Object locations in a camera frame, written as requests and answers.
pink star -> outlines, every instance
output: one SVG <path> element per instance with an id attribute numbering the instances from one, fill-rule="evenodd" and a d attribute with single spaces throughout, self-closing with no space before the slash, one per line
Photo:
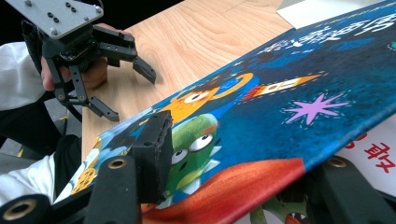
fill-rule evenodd
<path id="1" fill-rule="evenodd" d="M 340 103 L 340 104 L 333 104 L 330 105 L 331 101 L 334 101 L 338 98 L 340 98 L 342 96 L 342 94 L 334 96 L 333 98 L 330 98 L 329 100 L 326 101 L 322 101 L 324 98 L 324 93 L 322 93 L 317 100 L 312 103 L 303 103 L 303 102 L 294 102 L 296 105 L 299 105 L 301 108 L 293 108 L 293 109 L 285 109 L 284 111 L 288 111 L 288 112 L 296 112 L 296 114 L 288 119 L 286 121 L 286 123 L 291 123 L 297 119 L 299 119 L 300 117 L 306 115 L 306 124 L 309 125 L 312 123 L 312 121 L 314 120 L 314 118 L 319 114 L 327 114 L 327 115 L 331 115 L 331 116 L 337 116 L 338 114 L 331 111 L 331 110 L 327 110 L 326 108 L 332 108 L 332 107 L 337 107 L 337 106 L 341 106 L 341 105 L 348 105 L 349 103 Z"/>

book cover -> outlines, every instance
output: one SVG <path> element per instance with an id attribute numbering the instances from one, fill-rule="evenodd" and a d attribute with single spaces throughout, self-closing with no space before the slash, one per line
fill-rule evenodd
<path id="1" fill-rule="evenodd" d="M 386 1 L 287 31 L 100 134 L 58 201 L 170 110 L 168 197 L 144 223 L 235 222 L 396 112 L 395 21 Z"/>

